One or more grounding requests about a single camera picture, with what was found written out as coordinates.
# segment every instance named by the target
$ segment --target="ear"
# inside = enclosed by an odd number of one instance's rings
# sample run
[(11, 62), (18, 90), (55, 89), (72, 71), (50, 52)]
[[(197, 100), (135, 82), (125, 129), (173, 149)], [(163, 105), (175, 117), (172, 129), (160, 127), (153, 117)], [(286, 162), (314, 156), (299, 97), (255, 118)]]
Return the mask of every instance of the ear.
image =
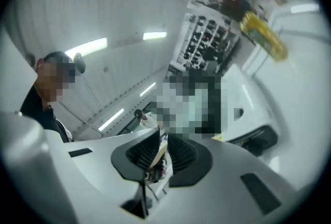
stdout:
[(41, 65), (43, 65), (43, 58), (40, 58), (40, 59), (37, 61), (37, 68), (40, 68)]

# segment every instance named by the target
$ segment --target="black slot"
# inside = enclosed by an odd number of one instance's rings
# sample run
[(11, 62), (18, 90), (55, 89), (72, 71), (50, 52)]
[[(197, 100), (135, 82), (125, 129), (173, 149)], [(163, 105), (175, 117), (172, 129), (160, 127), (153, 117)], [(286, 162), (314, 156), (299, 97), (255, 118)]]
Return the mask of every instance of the black slot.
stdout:
[(90, 152), (93, 152), (90, 148), (82, 148), (81, 150), (69, 152), (69, 155), (71, 158), (73, 158), (73, 157), (81, 156), (81, 155), (84, 155), (84, 154), (87, 154)]
[(263, 215), (269, 214), (281, 206), (281, 203), (274, 194), (254, 173), (246, 173), (240, 176), (240, 178), (254, 198)]

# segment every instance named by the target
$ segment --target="short black hair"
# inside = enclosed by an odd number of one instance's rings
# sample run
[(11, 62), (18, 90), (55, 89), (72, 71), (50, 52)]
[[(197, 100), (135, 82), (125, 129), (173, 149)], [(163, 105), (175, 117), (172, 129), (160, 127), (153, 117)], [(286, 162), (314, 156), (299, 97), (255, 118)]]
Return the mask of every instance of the short black hair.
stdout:
[(26, 56), (25, 56), (27, 62), (29, 63), (29, 65), (31, 67), (34, 67), (35, 64), (36, 64), (36, 57), (34, 56), (34, 54), (32, 53), (28, 53)]
[(135, 110), (134, 116), (138, 119), (141, 119), (141, 117), (143, 116), (143, 111), (141, 111), (140, 109)]
[(43, 61), (44, 62), (47, 62), (49, 61), (52, 57), (55, 57), (55, 58), (62, 58), (63, 59), (63, 63), (70, 63), (72, 62), (71, 61), (71, 58), (66, 55), (64, 52), (62, 51), (55, 51), (55, 52), (52, 52), (52, 53), (49, 53), (46, 57), (43, 58)]
[(72, 60), (67, 54), (62, 51), (54, 51), (49, 53), (46, 57), (43, 58), (44, 62), (48, 62), (51, 58), (55, 58), (57, 63), (63, 64), (72, 64), (74, 68), (78, 70), (79, 73), (84, 73), (85, 71), (85, 62), (80, 53), (77, 53)]

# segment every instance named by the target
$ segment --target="white panel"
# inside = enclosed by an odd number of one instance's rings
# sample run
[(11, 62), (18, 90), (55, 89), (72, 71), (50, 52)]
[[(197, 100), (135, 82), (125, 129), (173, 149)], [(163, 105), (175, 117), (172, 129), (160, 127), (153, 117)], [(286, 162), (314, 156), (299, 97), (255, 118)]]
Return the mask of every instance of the white panel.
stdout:
[(17, 112), (37, 79), (0, 24), (0, 111)]
[(79, 137), (75, 138), (76, 141), (91, 140), (91, 139), (101, 139), (101, 133), (95, 131), (92, 128), (88, 128), (81, 135), (79, 135)]

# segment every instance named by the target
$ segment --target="fluorescent light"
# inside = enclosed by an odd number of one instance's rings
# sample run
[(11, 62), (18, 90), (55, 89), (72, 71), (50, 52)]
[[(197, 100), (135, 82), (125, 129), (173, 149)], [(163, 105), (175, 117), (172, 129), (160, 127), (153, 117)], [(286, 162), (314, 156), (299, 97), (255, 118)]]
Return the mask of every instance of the fluorescent light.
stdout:
[(100, 38), (91, 42), (81, 44), (75, 48), (67, 50), (65, 53), (73, 59), (77, 53), (81, 53), (82, 56), (86, 56), (98, 50), (104, 49), (108, 46), (107, 38)]
[(154, 39), (154, 38), (163, 38), (166, 36), (167, 36), (166, 32), (149, 32), (149, 33), (144, 33), (143, 40)]
[(140, 97), (142, 97), (150, 88), (152, 88), (155, 85), (156, 82), (154, 82), (151, 86), (149, 86), (146, 90), (144, 90), (141, 94)]
[(320, 6), (317, 3), (304, 3), (298, 4), (291, 7), (291, 13), (319, 11)]
[(116, 114), (114, 114), (111, 118), (109, 118), (107, 120), (107, 122), (105, 122), (101, 127), (99, 127), (98, 129), (100, 131), (103, 131), (105, 127), (107, 127), (111, 122), (114, 121), (115, 118), (117, 118), (120, 114), (122, 114), (124, 112), (124, 109), (120, 109)]

